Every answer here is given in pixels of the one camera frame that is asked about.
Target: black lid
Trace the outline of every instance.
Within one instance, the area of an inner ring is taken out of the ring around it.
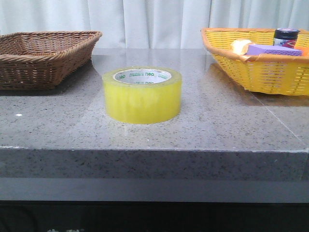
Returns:
[[[275,30],[275,37],[278,39],[297,39],[299,32],[297,29],[278,28]]]

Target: purple sponge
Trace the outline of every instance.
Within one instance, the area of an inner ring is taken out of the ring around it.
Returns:
[[[301,56],[302,51],[289,48],[289,47],[282,47],[282,46],[250,44],[246,55],[259,55],[261,53],[288,55],[288,56]]]

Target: curtain fold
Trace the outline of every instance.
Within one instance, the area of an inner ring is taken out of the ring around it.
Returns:
[[[202,27],[309,29],[308,0],[0,0],[0,33],[100,30],[100,48],[203,48]]]

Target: granite countertop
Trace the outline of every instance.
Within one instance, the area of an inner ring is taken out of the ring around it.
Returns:
[[[101,76],[138,65],[183,75],[175,118],[105,112]],[[309,97],[245,91],[203,49],[95,49],[48,91],[0,91],[0,177],[307,181]]]

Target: transparent tape roll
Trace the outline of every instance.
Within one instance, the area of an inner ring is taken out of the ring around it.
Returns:
[[[106,112],[118,121],[157,123],[180,112],[182,76],[175,70],[138,66],[113,70],[102,79]]]

